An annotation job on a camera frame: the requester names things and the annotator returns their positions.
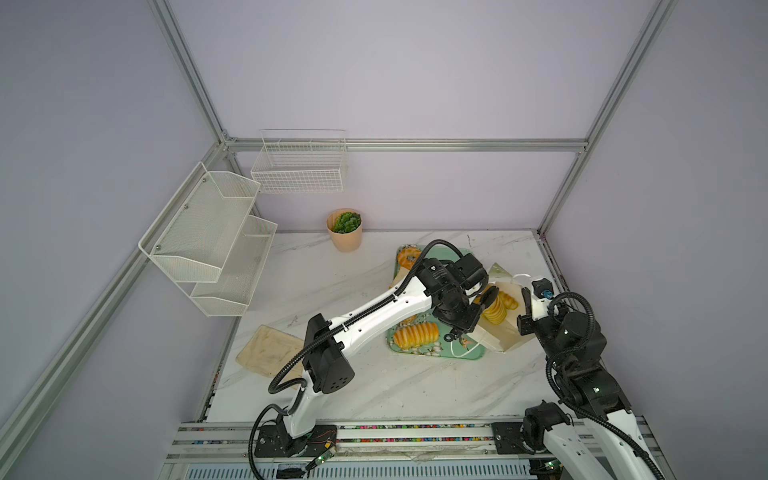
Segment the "fake toast slice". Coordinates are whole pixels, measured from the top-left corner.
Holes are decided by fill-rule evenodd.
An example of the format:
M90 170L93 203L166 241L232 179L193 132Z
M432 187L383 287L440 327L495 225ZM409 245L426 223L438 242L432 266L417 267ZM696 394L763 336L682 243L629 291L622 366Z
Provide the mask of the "fake toast slice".
M405 279L405 277L406 277L406 276L407 276L409 273L410 273L410 270L409 270L409 269L407 269L407 268L403 268L403 267L400 267L400 268L398 269L398 272L396 273L396 275L395 275L394 279L392 280L392 282L391 282L391 284L390 284L390 288L395 288L395 287L398 287L398 286L399 286L399 285L400 285L400 284L403 282L403 280Z

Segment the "orange fake donut bread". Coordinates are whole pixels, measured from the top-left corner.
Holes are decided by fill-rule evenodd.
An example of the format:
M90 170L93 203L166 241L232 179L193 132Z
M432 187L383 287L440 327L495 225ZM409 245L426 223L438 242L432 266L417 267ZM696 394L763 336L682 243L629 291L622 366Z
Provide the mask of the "orange fake donut bread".
M401 268L411 270L421 253L422 250L416 246L404 246L397 253L397 263Z

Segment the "white paper bag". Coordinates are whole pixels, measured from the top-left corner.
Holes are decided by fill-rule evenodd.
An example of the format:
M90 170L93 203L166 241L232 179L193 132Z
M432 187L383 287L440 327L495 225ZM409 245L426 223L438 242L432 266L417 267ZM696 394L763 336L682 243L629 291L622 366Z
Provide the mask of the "white paper bag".
M524 277L530 276L528 274L512 275L498 263L491 266L488 288L496 287L498 291L502 290L512 295L517 299L519 307L509 311L506 321L500 325L490 324L481 314L474 330L460 340L469 350L474 349L474 346L470 346L473 342L482 345L487 351L505 353L526 340L517 327L517 317L525 313L522 286L519 284L519 280L523 280Z

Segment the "ridged yellow fake loaf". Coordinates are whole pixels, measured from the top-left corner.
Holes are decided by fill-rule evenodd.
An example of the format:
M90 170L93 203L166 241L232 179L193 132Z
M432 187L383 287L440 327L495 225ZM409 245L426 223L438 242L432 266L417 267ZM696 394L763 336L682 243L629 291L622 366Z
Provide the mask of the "ridged yellow fake loaf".
M401 350L420 348L439 341L439 327L433 322L411 324L393 334L395 345Z

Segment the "yellow ridged fake croissant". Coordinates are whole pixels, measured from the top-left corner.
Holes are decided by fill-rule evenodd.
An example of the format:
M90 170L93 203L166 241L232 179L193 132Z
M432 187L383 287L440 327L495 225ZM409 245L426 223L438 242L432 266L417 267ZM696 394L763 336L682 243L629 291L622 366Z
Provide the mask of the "yellow ridged fake croissant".
M500 325L506 321L509 311L516 310L519 303L512 295L499 290L494 302L483 311L482 316L492 325Z

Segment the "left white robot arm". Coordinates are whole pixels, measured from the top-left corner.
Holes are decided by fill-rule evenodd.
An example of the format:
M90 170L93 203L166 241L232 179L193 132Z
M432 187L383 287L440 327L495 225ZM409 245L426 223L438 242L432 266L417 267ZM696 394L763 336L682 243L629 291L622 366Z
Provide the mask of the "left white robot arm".
M321 314L310 318L302 348L267 387L271 395L295 387L292 403L284 408L265 406L249 433L247 458L255 478L263 477L256 464L256 435L273 424L281 451L287 456L301 453L310 443L325 397L353 380L350 359L363 346L424 312L450 328L444 338L453 342L474 331L499 293L473 254L443 239L421 248L412 265L401 265L398 273L400 279L363 306L330 320Z

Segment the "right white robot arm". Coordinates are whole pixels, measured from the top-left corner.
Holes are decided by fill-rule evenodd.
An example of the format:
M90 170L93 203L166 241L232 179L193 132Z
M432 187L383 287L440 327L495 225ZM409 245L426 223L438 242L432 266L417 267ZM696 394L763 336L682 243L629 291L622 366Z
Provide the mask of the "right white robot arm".
M602 364L607 340L588 300L556 294L547 279L521 293L519 333L533 334L543 348L558 398L525 411L526 447L554 455L573 479L663 479L628 398Z

